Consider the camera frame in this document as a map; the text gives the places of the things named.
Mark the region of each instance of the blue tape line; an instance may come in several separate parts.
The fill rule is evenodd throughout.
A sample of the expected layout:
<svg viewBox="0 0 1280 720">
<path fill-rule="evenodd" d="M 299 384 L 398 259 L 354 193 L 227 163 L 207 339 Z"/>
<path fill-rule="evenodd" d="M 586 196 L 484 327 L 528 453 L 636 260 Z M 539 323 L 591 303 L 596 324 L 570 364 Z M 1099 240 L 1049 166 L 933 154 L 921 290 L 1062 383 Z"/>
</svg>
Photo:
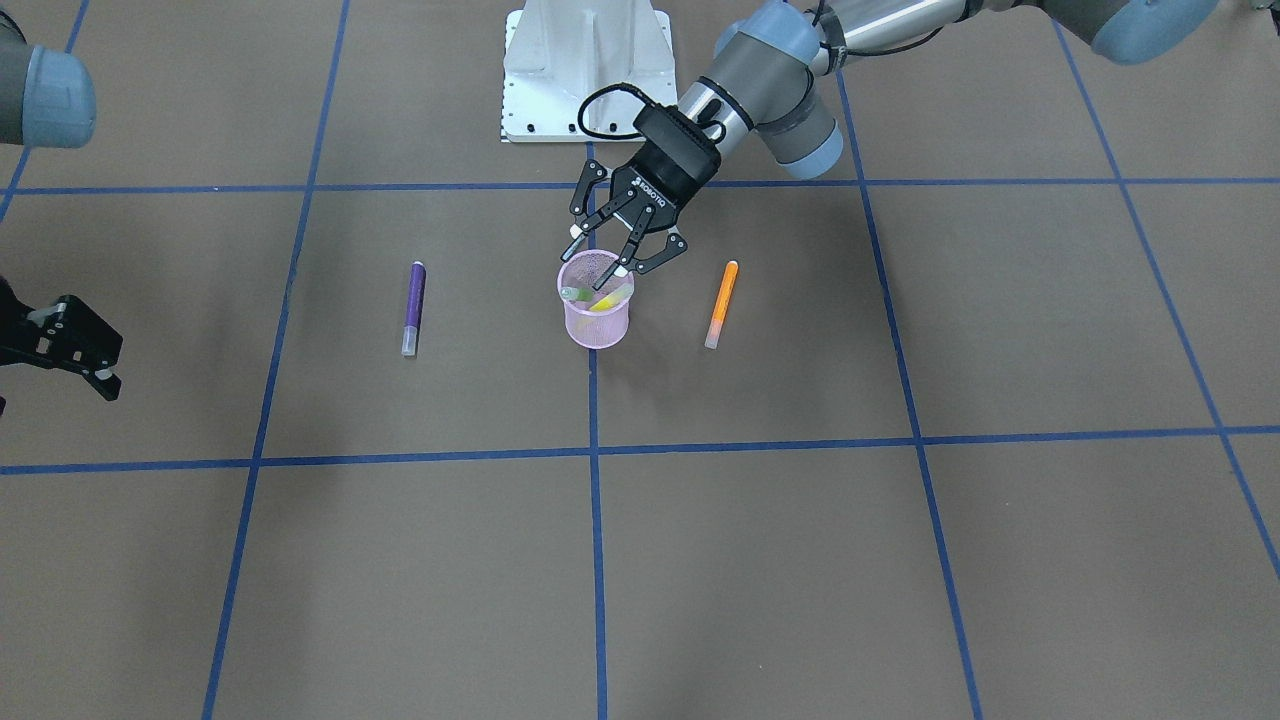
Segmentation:
<svg viewBox="0 0 1280 720">
<path fill-rule="evenodd" d="M 329 123 L 329 106 L 333 102 L 333 88 L 338 81 L 338 64 L 342 59 L 342 41 L 347 31 L 347 17 L 351 0 L 342 1 L 338 15 L 338 31 L 333 41 L 333 56 L 329 60 L 329 78 L 325 83 L 324 100 L 320 102 L 320 120 L 316 123 L 315 145 L 311 150 L 311 168 L 307 170 L 307 187 L 302 197 L 302 210 L 298 213 L 298 229 L 293 238 L 293 254 L 289 258 L 289 274 L 284 281 L 284 297 L 280 301 L 280 316 L 275 327 L 275 345 L 271 351 L 271 366 L 266 377 L 266 389 L 262 392 L 262 413 L 259 419 L 257 437 L 253 441 L 252 465 L 244 483 L 244 502 L 241 507 L 241 520 L 236 530 L 236 548 L 232 552 L 232 568 L 227 578 L 227 594 L 223 598 L 223 612 L 218 623 L 218 641 L 214 644 L 214 660 L 209 670 L 209 687 L 205 691 L 202 720 L 212 720 L 214 705 L 218 701 L 218 683 L 221 678 L 223 657 L 227 652 L 227 637 L 230 630 L 232 612 L 236 606 L 236 588 L 239 583 L 241 561 L 244 556 L 244 541 L 248 537 L 250 516 L 253 511 L 253 493 L 257 489 L 257 474 L 262 461 L 262 447 L 266 443 L 266 429 L 271 419 L 271 402 L 275 396 L 275 379 L 280 372 L 280 355 L 284 351 L 284 332 L 289 323 L 289 300 L 293 281 L 298 273 L 298 258 L 306 238 L 307 218 L 311 213 L 311 199 L 315 195 L 316 173 L 320 169 L 320 152 L 324 147 L 325 128 Z"/>
<path fill-rule="evenodd" d="M 929 520 L 933 524 L 933 541 L 938 550 L 938 565 L 942 570 L 942 582 L 947 591 L 947 605 L 951 609 L 951 624 L 955 629 L 956 647 L 960 651 L 960 664 L 964 669 L 964 682 L 969 691 L 969 707 L 974 720 L 982 720 L 982 700 L 978 694 L 978 682 L 973 671 L 973 660 L 969 655 L 969 638 L 964 629 L 964 615 L 960 611 L 960 597 L 956 593 L 955 578 L 951 571 L 951 553 L 947 551 L 947 538 L 942 529 L 942 515 L 938 511 L 937 496 L 933 492 L 933 474 L 929 470 L 929 459 L 924 451 L 923 434 L 920 433 L 920 418 L 915 407 L 915 395 L 911 392 L 911 377 L 906 368 L 906 355 L 902 350 L 902 337 L 897 327 L 897 316 L 893 311 L 893 293 L 890 290 L 888 274 L 884 270 L 884 254 L 881 250 L 879 232 L 876 228 L 876 215 L 872 211 L 870 191 L 867 187 L 867 174 L 863 170 L 863 155 L 858 146 L 858 135 L 854 126 L 854 111 L 849 104 L 849 92 L 845 88 L 844 72 L 836 73 L 836 83 L 840 87 L 840 101 L 845 110 L 845 126 L 849 129 L 849 145 L 854 155 L 854 167 L 858 170 L 858 191 L 863 200 L 863 213 L 867 215 L 867 232 L 870 236 L 872 252 L 876 256 L 876 275 L 879 278 L 881 293 L 884 297 L 884 316 L 888 320 L 890 337 L 893 341 L 893 354 L 897 356 L 897 374 L 902 383 L 902 398 L 906 402 L 906 416 L 911 424 L 911 441 L 915 446 L 915 460 L 920 468 L 920 482 L 924 484 L 924 498 L 929 506 Z"/>
<path fill-rule="evenodd" d="M 19 160 L 26 165 L 26 160 Z M 983 187 L 1043 184 L 1117 184 L 1115 178 L 868 178 L 869 187 Z M 1280 184 L 1280 178 L 1125 178 L 1128 184 Z M 707 183 L 718 188 L 765 187 L 858 187 L 856 179 L 721 179 Z M 316 192 L 436 192 L 444 190 L 572 190 L 570 182 L 394 182 L 394 183 L 328 183 L 316 184 Z M 306 192 L 305 184 L 175 184 L 119 187 L 17 187 L 20 195 L 196 195 L 234 192 Z"/>
<path fill-rule="evenodd" d="M 707 187 L 858 187 L 856 179 L 710 181 Z"/>
<path fill-rule="evenodd" d="M 887 178 L 868 179 L 869 187 L 983 187 L 998 184 L 1115 184 L 1112 178 Z"/>
<path fill-rule="evenodd" d="M 1235 425 L 1224 430 L 1231 436 L 1280 434 L 1280 425 Z M 1079 430 L 1059 433 L 1009 433 L 972 436 L 923 436 L 925 446 L 1007 445 L 1037 442 L 1100 442 L 1111 439 L 1149 439 L 1176 437 L 1216 437 L 1217 428 L 1149 428 L 1132 430 Z M 872 447 L 913 447 L 915 438 L 797 439 L 768 442 L 704 442 L 672 445 L 602 446 L 600 456 L 698 455 L 704 452 L 782 452 L 804 450 L 856 450 Z M 525 450 L 458 450 L 439 452 L 383 452 L 371 455 L 312 455 L 262 457 L 260 468 L 305 468 L 317 465 L 378 465 L 394 462 L 452 462 L 475 460 L 529 460 L 540 457 L 589 457 L 590 447 L 536 447 Z M 0 475 L 60 475 L 76 473 L 146 473 L 156 470 L 247 469 L 251 459 L 230 460 L 155 460 L 134 462 L 81 462 L 60 465 L 0 465 Z"/>
<path fill-rule="evenodd" d="M 595 159 L 595 143 L 588 141 L 586 159 Z M 586 213 L 595 213 L 595 192 L 586 197 Z M 595 250 L 595 232 L 588 233 L 588 249 Z M 595 587 L 595 716 L 609 717 L 609 671 L 604 616 L 604 518 L 600 511 L 600 402 L 599 357 L 586 351 L 588 455 L 591 461 L 591 575 Z"/>
<path fill-rule="evenodd" d="M 1125 184 L 1280 184 L 1280 178 L 1124 178 Z"/>
<path fill-rule="evenodd" d="M 1084 87 L 1084 76 L 1080 74 L 1080 68 L 1075 63 L 1075 56 L 1071 54 L 1071 47 L 1066 42 L 1066 36 L 1062 33 L 1062 28 L 1056 22 L 1053 22 L 1053 32 L 1057 33 L 1057 41 L 1062 47 L 1062 54 L 1066 56 L 1066 64 L 1071 69 L 1071 77 L 1075 78 L 1075 86 L 1080 91 L 1080 97 L 1084 100 L 1084 106 L 1089 111 L 1089 118 L 1093 120 L 1093 129 L 1098 133 L 1098 141 L 1102 143 L 1102 150 L 1106 152 L 1107 163 L 1111 165 L 1111 172 L 1115 173 L 1120 193 L 1124 196 L 1125 206 L 1129 209 L 1129 218 L 1133 220 L 1133 227 L 1138 232 L 1138 241 L 1142 243 L 1142 250 L 1147 255 L 1147 264 L 1151 266 L 1151 273 L 1156 278 L 1156 286 L 1160 288 L 1160 295 L 1165 301 L 1165 309 L 1169 310 L 1169 316 L 1172 319 L 1174 328 L 1178 331 L 1178 340 L 1181 342 L 1183 351 L 1187 354 L 1187 361 L 1190 364 L 1192 373 L 1196 375 L 1196 383 L 1199 386 L 1201 396 L 1204 398 L 1204 406 L 1208 407 L 1208 414 L 1213 419 L 1213 428 L 1217 430 L 1219 439 L 1222 443 L 1222 451 L 1226 452 L 1226 459 L 1231 465 L 1231 471 L 1235 473 L 1235 482 L 1240 487 L 1240 495 L 1244 496 L 1244 502 L 1249 507 L 1249 514 L 1253 516 L 1253 524 L 1258 530 L 1258 537 L 1262 539 L 1262 546 L 1266 550 L 1267 557 L 1271 560 L 1271 569 L 1275 571 L 1276 579 L 1280 579 L 1280 555 L 1276 553 L 1276 546 L 1271 539 L 1271 533 L 1267 530 L 1267 524 L 1262 519 L 1258 503 L 1253 498 L 1253 489 L 1249 487 L 1249 480 L 1245 478 L 1244 470 L 1240 468 L 1240 462 L 1235 456 L 1235 448 L 1231 446 L 1231 438 L 1222 423 L 1222 415 L 1219 413 L 1217 404 L 1213 401 L 1213 395 L 1210 392 L 1208 382 L 1204 379 L 1204 373 L 1201 370 L 1199 361 L 1196 359 L 1196 351 L 1192 348 L 1190 337 L 1187 334 L 1187 328 L 1183 325 L 1181 316 L 1178 314 L 1178 306 L 1174 304 L 1172 293 L 1170 293 L 1169 284 L 1165 282 L 1165 274 L 1161 272 L 1160 263 L 1156 260 L 1156 252 L 1147 238 L 1147 231 L 1142 224 L 1142 218 L 1138 215 L 1138 208 L 1134 205 L 1133 196 L 1129 193 L 1128 181 L 1120 173 L 1120 164 L 1116 161 L 1115 152 L 1111 151 L 1111 143 L 1107 141 L 1106 131 L 1102 129 L 1102 120 L 1098 117 L 1097 108 L 1093 105 L 1093 99 L 1089 97 L 1088 88 Z"/>
<path fill-rule="evenodd" d="M 310 468 L 317 465 L 381 465 L 396 462 L 457 462 L 474 460 L 529 460 L 535 457 L 586 457 L 588 447 L 541 447 L 531 450 L 474 450 L 442 452 L 381 452 L 375 455 L 312 455 L 264 457 L 262 468 Z"/>
<path fill-rule="evenodd" d="M 1274 436 L 1280 434 L 1280 425 L 1235 425 L 1225 428 L 1233 436 Z"/>
<path fill-rule="evenodd" d="M 239 523 L 236 525 L 236 547 L 232 551 L 232 566 L 227 573 L 227 592 L 223 593 L 223 611 L 218 618 L 218 639 L 214 642 L 214 661 L 209 667 L 209 685 L 205 688 L 202 720 L 212 720 L 214 703 L 218 701 L 218 682 L 223 674 L 223 660 L 227 656 L 227 635 L 232 628 L 232 610 L 236 606 L 236 588 L 239 585 L 239 569 L 244 559 L 244 541 L 248 538 L 248 518 L 253 511 L 253 493 L 257 492 L 257 466 L 248 469 L 244 483 L 244 498 L 241 501 Z"/>
<path fill-rule="evenodd" d="M 67 36 L 67 46 L 63 47 L 63 53 L 68 55 L 76 49 L 76 41 L 79 40 L 79 31 L 84 27 L 84 15 L 88 14 L 88 0 L 81 0 L 79 10 L 76 12 L 76 22 L 72 23 L 72 33 Z"/>
<path fill-rule="evenodd" d="M 14 195 L 200 195 L 234 192 L 306 192 L 305 184 L 174 184 L 154 187 L 24 187 Z"/>
<path fill-rule="evenodd" d="M 72 32 L 67 36 L 67 46 L 63 51 L 68 55 L 70 55 L 72 50 L 76 49 L 76 41 L 79 40 L 79 31 L 84 26 L 84 15 L 88 13 L 88 1 L 90 0 L 81 0 L 79 10 L 76 13 L 76 22 L 72 23 Z M 9 205 L 13 204 L 18 183 L 22 181 L 22 173 L 27 169 L 27 161 L 29 159 L 31 147 L 23 147 L 22 156 L 18 158 L 18 165 L 13 169 L 13 176 L 9 178 L 8 187 L 5 187 L 4 197 L 0 199 L 0 223 L 3 223 L 5 215 L 9 214 Z"/>
<path fill-rule="evenodd" d="M 1107 439 L 1144 439 L 1166 437 L 1216 437 L 1216 428 L 1155 428 L 1138 430 L 1101 430 L 1066 433 L 1009 433 L 992 436 L 934 436 L 922 438 L 924 445 L 1001 445 L 1034 442 L 1089 442 Z"/>
<path fill-rule="evenodd" d="M 668 455 L 700 452 L 771 452 L 787 450 L 849 450 L 859 447 L 911 447 L 909 437 L 863 439 L 796 439 L 772 442 L 704 442 L 673 445 L 616 445 L 600 448 L 600 455 Z"/>
<path fill-rule="evenodd" d="M 76 462 L 64 465 L 0 465 L 0 475 L 67 475 L 74 473 L 140 473 L 156 470 L 246 469 L 242 460 L 155 460 L 142 462 Z"/>
<path fill-rule="evenodd" d="M 384 182 L 317 184 L 319 192 L 403 192 L 440 190 L 573 190 L 572 182 Z"/>
</svg>

